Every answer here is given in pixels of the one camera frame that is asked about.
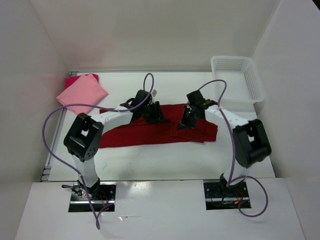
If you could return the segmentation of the dark red t-shirt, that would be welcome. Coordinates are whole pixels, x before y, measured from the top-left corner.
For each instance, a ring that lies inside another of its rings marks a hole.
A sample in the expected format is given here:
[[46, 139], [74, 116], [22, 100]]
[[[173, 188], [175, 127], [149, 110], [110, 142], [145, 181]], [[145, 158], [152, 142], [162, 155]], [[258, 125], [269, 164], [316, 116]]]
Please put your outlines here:
[[178, 129], [184, 106], [182, 103], [161, 105], [164, 123], [149, 124], [141, 117], [133, 123], [114, 128], [102, 135], [99, 148], [215, 142], [218, 126], [203, 119], [196, 122], [195, 128]]

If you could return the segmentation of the light pink t-shirt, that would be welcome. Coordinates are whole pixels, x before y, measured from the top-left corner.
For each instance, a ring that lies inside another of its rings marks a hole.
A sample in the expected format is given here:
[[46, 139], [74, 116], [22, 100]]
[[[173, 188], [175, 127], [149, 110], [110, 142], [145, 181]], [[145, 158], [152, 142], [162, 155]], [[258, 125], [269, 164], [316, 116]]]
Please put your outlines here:
[[63, 106], [69, 104], [96, 105], [109, 93], [100, 83], [88, 76], [81, 76], [75, 83], [56, 97]]

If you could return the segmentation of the magenta t-shirt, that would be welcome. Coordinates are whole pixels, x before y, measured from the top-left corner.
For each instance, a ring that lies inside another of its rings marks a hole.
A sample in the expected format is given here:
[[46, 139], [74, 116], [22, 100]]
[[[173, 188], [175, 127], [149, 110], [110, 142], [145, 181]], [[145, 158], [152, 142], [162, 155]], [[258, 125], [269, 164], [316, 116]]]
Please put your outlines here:
[[74, 76], [70, 76], [70, 77], [65, 78], [65, 89], [70, 87], [73, 83], [75, 83], [82, 76], [87, 76], [87, 77], [89, 77], [91, 79], [95, 79], [97, 82], [99, 82], [99, 76], [94, 73], [74, 75]]

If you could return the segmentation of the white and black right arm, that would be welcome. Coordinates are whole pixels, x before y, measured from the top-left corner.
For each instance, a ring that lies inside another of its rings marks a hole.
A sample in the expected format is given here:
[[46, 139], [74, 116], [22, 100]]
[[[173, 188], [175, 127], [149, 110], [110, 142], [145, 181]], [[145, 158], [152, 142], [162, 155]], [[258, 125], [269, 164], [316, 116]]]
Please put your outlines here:
[[248, 120], [223, 107], [216, 101], [205, 99], [199, 90], [187, 95], [178, 130], [193, 129], [199, 120], [226, 127], [231, 137], [232, 160], [228, 170], [219, 178], [219, 191], [232, 196], [245, 179], [247, 169], [263, 161], [271, 152], [271, 145], [261, 120]]

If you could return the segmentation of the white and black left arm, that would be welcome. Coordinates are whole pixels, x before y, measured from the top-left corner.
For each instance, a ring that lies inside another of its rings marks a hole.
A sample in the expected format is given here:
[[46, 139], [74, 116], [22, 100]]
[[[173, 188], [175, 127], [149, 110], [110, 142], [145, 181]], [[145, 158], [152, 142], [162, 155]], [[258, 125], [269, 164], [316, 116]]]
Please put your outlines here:
[[98, 115], [80, 113], [66, 134], [63, 144], [71, 154], [78, 173], [78, 184], [82, 194], [89, 200], [96, 199], [100, 194], [100, 178], [96, 172], [94, 156], [98, 152], [102, 135], [117, 127], [131, 124], [144, 118], [149, 124], [165, 121], [160, 103], [150, 102], [132, 108], [123, 103], [113, 111]]

